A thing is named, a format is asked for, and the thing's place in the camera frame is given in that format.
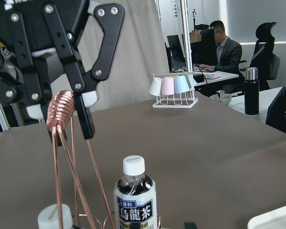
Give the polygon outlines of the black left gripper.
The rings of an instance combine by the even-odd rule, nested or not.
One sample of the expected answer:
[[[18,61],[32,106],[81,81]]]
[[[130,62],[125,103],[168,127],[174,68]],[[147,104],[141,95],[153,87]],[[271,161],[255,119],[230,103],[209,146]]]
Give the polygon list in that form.
[[[92,68],[84,69],[78,44],[89,16],[103,39]],[[52,91],[46,58],[34,56],[54,49],[75,93],[75,108],[85,139],[94,136],[89,108],[96,103],[97,84],[109,77],[125,16],[122,5],[93,6],[87,0],[0,0],[0,41],[15,54],[22,82],[0,67],[0,101],[22,102],[33,119],[47,120]]]

